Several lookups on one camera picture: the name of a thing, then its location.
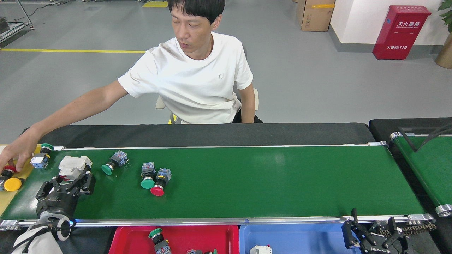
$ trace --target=white relay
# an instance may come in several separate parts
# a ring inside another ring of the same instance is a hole
[[[87,156],[78,158],[66,155],[58,165],[60,169],[59,175],[66,181],[73,181],[80,176],[86,165],[89,167],[93,165],[93,162]]]
[[[272,248],[256,245],[250,250],[250,254],[272,254]]]

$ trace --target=plastic tray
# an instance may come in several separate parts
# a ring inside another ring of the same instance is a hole
[[[271,224],[240,227],[240,254],[270,245],[273,254],[360,254],[345,248],[340,223]]]
[[[169,241],[173,254],[186,254],[189,250],[202,252],[217,249],[218,254],[239,254],[239,228],[237,226],[139,226],[119,227],[113,237],[109,254],[154,254],[149,233],[161,228]]]

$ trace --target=green conveyor belt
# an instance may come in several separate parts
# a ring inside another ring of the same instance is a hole
[[[425,136],[408,137],[416,147]],[[438,136],[427,142],[417,152],[403,136],[394,143],[400,149],[435,206],[452,204],[452,137]]]
[[[53,151],[35,169],[2,219],[37,219],[42,183],[65,155],[88,156],[94,194],[82,196],[76,219],[252,218],[425,213],[383,146],[121,149],[129,162],[108,176],[100,166],[115,150]],[[140,186],[142,163],[172,171],[162,197]]]

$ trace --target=cardboard box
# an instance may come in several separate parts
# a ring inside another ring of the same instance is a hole
[[[302,31],[326,32],[335,0],[298,0],[297,18]]]

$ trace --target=yellow push button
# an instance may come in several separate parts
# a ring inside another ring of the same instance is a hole
[[[7,191],[16,191],[22,186],[22,181],[19,178],[10,178],[5,181],[4,188]]]

